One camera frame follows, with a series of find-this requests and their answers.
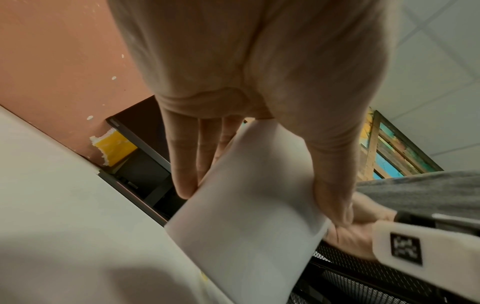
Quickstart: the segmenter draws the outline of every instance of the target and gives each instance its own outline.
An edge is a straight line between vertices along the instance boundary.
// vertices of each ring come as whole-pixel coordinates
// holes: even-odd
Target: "black square label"
[[[420,239],[413,236],[390,233],[390,246],[393,256],[423,265]]]

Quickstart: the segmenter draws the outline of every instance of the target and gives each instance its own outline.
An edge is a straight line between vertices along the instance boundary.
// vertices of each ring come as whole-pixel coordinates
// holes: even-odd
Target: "hand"
[[[350,255],[376,260],[373,252],[372,226],[378,220],[393,221],[397,212],[375,203],[368,196],[355,192],[352,197],[353,224],[338,227],[332,224],[323,240]]]
[[[351,223],[358,138],[396,3],[109,0],[158,100],[179,196],[193,195],[244,117],[274,117],[305,140],[321,210]]]

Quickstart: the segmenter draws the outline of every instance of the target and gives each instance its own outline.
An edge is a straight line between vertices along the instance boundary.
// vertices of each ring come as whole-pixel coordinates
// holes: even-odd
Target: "ceiling tile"
[[[471,81],[461,67],[420,31],[397,49],[395,63],[372,107],[392,120]]]
[[[480,73],[479,12],[479,0],[458,1],[429,25],[477,73]]]
[[[425,21],[448,2],[449,0],[404,0],[403,3],[422,21]]]
[[[401,116],[393,124],[429,155],[480,143],[480,83]]]
[[[402,40],[406,35],[410,34],[417,26],[413,23],[410,18],[402,14],[400,19],[400,33],[398,35],[398,40]]]
[[[443,170],[478,170],[480,169],[480,146],[458,150],[433,157]]]

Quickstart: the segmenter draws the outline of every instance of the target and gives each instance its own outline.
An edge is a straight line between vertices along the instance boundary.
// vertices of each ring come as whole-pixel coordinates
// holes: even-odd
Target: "orange wall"
[[[103,164],[89,137],[151,95],[106,1],[0,2],[0,105],[65,146]]]

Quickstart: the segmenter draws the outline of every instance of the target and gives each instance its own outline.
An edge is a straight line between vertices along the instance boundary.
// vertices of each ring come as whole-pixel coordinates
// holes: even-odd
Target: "ceiling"
[[[480,169],[480,0],[404,0],[379,110],[444,170]]]

